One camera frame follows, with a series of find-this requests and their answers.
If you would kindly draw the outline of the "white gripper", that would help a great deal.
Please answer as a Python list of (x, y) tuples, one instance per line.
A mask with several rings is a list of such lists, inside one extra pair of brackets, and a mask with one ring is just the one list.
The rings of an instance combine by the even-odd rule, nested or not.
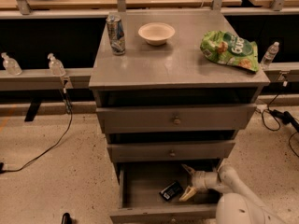
[(192, 176), (192, 186), (188, 186), (179, 200), (181, 202), (188, 201), (197, 191), (204, 192), (208, 189), (217, 189), (221, 185), (221, 180), (216, 172), (195, 171), (187, 164), (182, 167)]

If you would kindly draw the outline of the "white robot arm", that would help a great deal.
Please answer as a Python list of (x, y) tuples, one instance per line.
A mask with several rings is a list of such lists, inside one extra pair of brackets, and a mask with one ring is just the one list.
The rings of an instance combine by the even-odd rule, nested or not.
[(191, 176), (191, 185), (179, 198), (181, 202), (210, 189), (222, 194), (216, 207), (217, 224), (286, 224), (241, 180), (231, 165), (223, 165), (218, 172), (196, 171), (187, 164), (182, 167)]

